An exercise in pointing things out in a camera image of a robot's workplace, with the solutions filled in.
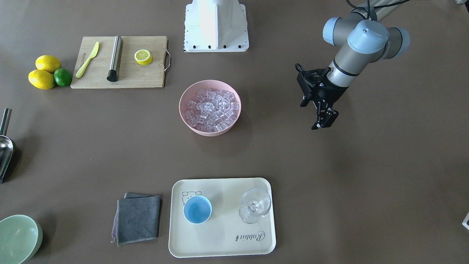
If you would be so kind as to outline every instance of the cloth napkin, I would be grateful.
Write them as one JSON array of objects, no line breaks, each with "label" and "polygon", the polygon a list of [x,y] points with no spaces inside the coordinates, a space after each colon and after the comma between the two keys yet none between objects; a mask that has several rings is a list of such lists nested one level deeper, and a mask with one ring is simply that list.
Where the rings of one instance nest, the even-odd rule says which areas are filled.
[{"label": "cloth napkin", "polygon": [[112,233],[117,246],[157,238],[160,205],[159,195],[125,193],[117,200]]}]

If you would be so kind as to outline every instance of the blue cup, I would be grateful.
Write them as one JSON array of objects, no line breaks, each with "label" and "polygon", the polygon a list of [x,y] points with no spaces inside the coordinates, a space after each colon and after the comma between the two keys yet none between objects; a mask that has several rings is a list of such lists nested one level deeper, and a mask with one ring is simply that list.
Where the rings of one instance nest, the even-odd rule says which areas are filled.
[{"label": "blue cup", "polygon": [[184,205],[184,216],[193,224],[201,224],[212,214],[212,204],[201,195],[190,197]]}]

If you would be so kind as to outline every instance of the butter knife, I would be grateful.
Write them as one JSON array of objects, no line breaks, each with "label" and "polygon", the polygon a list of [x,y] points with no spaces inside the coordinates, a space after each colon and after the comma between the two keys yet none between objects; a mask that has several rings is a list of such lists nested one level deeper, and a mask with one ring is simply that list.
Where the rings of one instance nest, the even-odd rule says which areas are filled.
[{"label": "butter knife", "polygon": [[88,67],[88,64],[90,63],[91,59],[96,57],[96,55],[98,54],[98,50],[99,50],[99,42],[96,41],[96,44],[94,45],[94,48],[90,53],[90,56],[88,56],[88,59],[86,59],[85,63],[83,63],[80,69],[76,72],[75,77],[80,78],[81,76],[83,76],[83,74],[85,73],[86,67]]}]

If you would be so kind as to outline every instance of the robotic arm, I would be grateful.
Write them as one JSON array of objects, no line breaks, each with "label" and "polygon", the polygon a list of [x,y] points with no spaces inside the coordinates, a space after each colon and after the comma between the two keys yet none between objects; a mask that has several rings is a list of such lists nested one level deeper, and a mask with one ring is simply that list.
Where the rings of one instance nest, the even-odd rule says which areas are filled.
[{"label": "robotic arm", "polygon": [[297,81],[303,90],[300,107],[312,101],[317,119],[311,129],[330,127],[339,115],[332,108],[357,76],[371,62],[391,59],[404,53],[410,44],[405,29],[385,28],[381,19],[394,11],[399,4],[408,0],[369,0],[354,7],[344,17],[333,17],[326,22],[323,38],[329,44],[340,46],[340,50],[325,69],[305,71],[296,64]]}]

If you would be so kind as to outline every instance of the wooden cutting board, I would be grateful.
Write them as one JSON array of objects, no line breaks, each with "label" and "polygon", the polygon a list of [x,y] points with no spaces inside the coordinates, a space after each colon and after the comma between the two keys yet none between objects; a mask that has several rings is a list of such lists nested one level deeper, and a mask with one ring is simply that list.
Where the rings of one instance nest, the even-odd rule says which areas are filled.
[{"label": "wooden cutting board", "polygon": [[[100,88],[154,88],[165,85],[165,58],[168,38],[166,36],[122,37],[122,54],[118,81],[106,79],[114,48],[113,37],[83,37],[70,87],[74,89]],[[96,41],[98,55],[90,61],[81,78],[75,74],[90,55]],[[149,65],[140,65],[134,59],[137,50],[146,49],[153,57]]]}]

